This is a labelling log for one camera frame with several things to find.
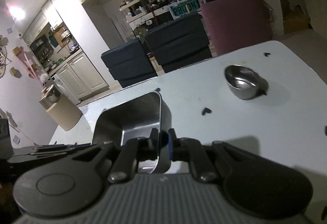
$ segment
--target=metal screw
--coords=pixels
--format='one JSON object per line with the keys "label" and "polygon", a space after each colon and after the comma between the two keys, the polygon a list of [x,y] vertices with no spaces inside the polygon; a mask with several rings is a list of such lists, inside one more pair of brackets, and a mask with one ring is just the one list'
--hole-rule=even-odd
{"label": "metal screw", "polygon": [[206,172],[201,174],[200,178],[204,182],[209,182],[209,181],[212,181],[212,180],[216,179],[216,174],[211,172],[211,171],[206,171]]}
{"label": "metal screw", "polygon": [[124,173],[123,171],[117,171],[117,172],[113,172],[112,174],[110,174],[110,178],[113,181],[122,181],[124,179],[126,179],[127,174]]}

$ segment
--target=kitchen counter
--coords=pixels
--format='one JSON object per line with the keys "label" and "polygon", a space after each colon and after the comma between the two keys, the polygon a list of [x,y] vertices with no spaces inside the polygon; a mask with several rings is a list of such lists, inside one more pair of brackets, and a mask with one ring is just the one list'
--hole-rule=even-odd
{"label": "kitchen counter", "polygon": [[[237,98],[224,78],[224,68],[232,64],[256,70],[269,83],[267,95],[252,100]],[[212,58],[82,106],[84,115],[78,124],[68,132],[58,127],[50,144],[91,142],[104,109],[157,88],[171,111],[177,137],[196,138],[202,144],[226,141],[301,171],[314,189],[306,215],[311,220],[320,218],[327,197],[327,85],[280,42],[265,42]],[[212,113],[202,116],[205,107]],[[183,168],[176,162],[169,172]]]}
{"label": "kitchen counter", "polygon": [[49,76],[53,77],[53,75],[57,71],[59,71],[60,68],[62,68],[65,64],[67,64],[69,61],[71,61],[74,57],[78,56],[81,52],[83,52],[83,50],[79,49],[76,53],[68,56],[59,66],[57,66],[55,69],[50,71]]}

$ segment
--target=dark gray chair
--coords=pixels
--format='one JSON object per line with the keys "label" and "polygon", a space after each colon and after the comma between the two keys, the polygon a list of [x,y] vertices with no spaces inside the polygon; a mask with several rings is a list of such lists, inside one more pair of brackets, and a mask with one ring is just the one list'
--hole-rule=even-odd
{"label": "dark gray chair", "polygon": [[212,57],[201,16],[197,13],[160,25],[144,37],[166,73]]}
{"label": "dark gray chair", "polygon": [[123,88],[157,76],[138,38],[104,52],[101,59]]}

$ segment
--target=metal lid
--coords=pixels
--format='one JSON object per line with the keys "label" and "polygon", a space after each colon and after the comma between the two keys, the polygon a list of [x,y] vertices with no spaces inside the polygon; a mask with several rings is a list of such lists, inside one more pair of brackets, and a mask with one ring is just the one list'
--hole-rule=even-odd
{"label": "metal lid", "polygon": [[58,102],[62,92],[57,88],[56,85],[51,85],[50,87],[42,90],[42,96],[40,98],[40,104],[45,109],[49,109],[54,103]]}

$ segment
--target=washing machine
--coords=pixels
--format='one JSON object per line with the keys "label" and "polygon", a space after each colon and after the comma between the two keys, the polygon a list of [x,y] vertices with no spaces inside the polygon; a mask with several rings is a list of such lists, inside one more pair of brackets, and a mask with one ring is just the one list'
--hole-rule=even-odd
{"label": "washing machine", "polygon": [[77,105],[77,104],[79,104],[81,102],[81,100],[78,99],[71,92],[71,90],[65,85],[65,83],[63,83],[63,81],[60,79],[60,76],[58,76],[57,74],[55,74],[52,77],[52,79],[55,82],[55,84],[60,88],[60,90],[63,92],[63,94],[65,94],[66,97],[69,98],[72,103],[74,103],[75,105]]}

